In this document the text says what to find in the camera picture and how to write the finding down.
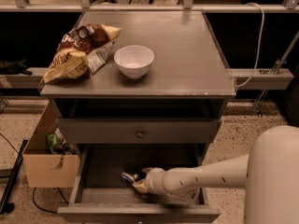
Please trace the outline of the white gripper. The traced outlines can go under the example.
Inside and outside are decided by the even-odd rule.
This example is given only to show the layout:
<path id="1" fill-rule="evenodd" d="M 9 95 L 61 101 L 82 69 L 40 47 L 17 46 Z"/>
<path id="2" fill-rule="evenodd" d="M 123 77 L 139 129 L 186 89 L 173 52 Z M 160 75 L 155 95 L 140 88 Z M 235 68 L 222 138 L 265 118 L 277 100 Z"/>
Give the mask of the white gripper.
<path id="1" fill-rule="evenodd" d="M 146 174 L 145 180 L 139 180 L 133 183 L 133 187 L 139 193 L 165 194 L 163 177 L 165 170 L 162 168 L 147 167 L 142 172 Z"/>

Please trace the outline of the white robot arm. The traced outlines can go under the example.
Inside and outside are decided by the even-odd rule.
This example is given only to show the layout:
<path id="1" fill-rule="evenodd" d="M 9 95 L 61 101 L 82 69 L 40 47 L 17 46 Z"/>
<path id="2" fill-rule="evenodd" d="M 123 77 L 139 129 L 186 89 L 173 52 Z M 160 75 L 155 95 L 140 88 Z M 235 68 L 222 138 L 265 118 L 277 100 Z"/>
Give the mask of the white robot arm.
<path id="1" fill-rule="evenodd" d="M 193 168 L 148 168 L 133 187 L 192 203 L 200 188 L 244 189 L 244 224 L 299 224 L 299 128 L 264 131 L 249 154 Z"/>

